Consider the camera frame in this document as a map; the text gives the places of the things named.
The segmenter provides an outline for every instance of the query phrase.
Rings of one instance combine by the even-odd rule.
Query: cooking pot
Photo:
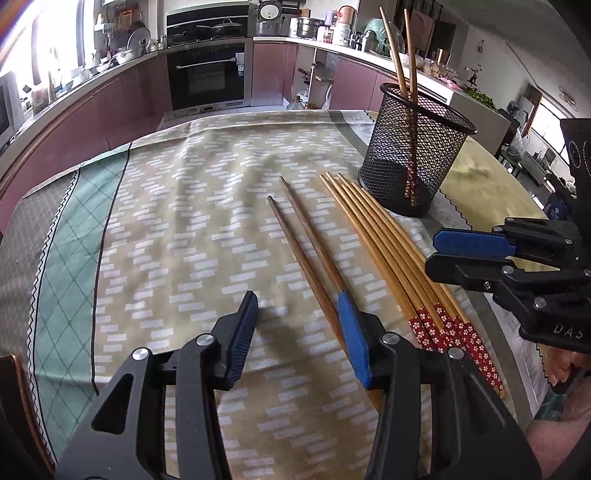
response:
[[[213,31],[219,37],[243,37],[243,25],[233,22],[229,18],[213,26]]]
[[[300,17],[297,19],[297,36],[300,38],[316,38],[318,27],[324,20],[318,18]]]

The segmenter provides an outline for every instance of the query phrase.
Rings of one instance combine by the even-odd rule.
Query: black mesh pen holder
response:
[[[398,85],[383,83],[382,105],[359,182],[388,210],[425,213],[466,137],[476,128],[463,115],[418,93],[418,105],[401,97]]]

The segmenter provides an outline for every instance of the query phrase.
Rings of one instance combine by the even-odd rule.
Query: green diamond-pattern border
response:
[[[35,379],[56,458],[96,395],[92,384],[96,273],[103,233],[127,159],[127,151],[119,150],[79,170],[41,278]]]

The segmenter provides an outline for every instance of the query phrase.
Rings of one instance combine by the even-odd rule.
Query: oven handle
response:
[[[189,69],[191,67],[200,67],[201,65],[211,65],[212,63],[224,63],[227,61],[234,61],[236,62],[236,57],[232,57],[231,59],[226,59],[226,60],[213,60],[213,61],[203,61],[201,63],[193,63],[191,65],[177,65],[177,70],[182,70],[182,69]]]

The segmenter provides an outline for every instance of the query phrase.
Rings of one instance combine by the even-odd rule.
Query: floor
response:
[[[285,107],[282,105],[246,106],[242,108],[230,108],[229,110],[218,110],[216,112],[200,113],[199,115],[184,116],[182,118],[173,118],[170,120],[165,117],[160,122],[158,131],[165,130],[170,127],[176,127],[177,125],[191,122],[199,118],[205,118],[207,116],[227,115],[229,113],[276,112],[281,110],[285,110]]]

